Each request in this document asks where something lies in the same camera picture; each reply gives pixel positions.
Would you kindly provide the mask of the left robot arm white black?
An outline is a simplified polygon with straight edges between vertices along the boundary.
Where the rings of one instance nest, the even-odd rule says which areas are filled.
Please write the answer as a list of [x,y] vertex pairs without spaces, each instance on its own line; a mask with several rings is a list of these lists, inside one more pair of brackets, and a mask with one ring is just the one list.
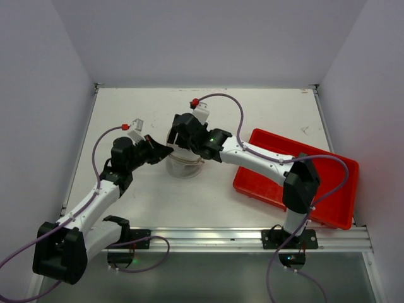
[[130,222],[102,215],[129,188],[134,170],[144,164],[159,163],[172,151],[149,135],[137,142],[128,137],[114,140],[110,158],[86,198],[57,222],[45,222],[39,227],[33,272],[74,285],[83,276],[88,262],[105,248],[133,247],[137,240]]

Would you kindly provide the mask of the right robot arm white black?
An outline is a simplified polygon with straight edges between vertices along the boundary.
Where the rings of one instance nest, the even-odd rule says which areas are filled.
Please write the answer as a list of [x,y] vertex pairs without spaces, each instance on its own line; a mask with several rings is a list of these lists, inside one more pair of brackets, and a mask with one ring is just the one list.
[[193,114],[176,114],[169,133],[169,143],[203,160],[228,163],[258,173],[283,188],[282,203],[287,209],[281,240],[287,247],[297,247],[303,240],[311,203],[321,183],[312,160],[297,160],[237,141],[222,129],[207,130]]

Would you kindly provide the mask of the white mesh laundry bag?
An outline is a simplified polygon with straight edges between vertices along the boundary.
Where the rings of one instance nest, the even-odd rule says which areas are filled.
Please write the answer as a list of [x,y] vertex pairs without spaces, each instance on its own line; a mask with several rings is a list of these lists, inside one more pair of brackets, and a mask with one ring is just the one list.
[[167,172],[179,179],[188,179],[198,175],[205,161],[191,150],[180,148],[176,144],[167,144],[174,151],[166,158]]

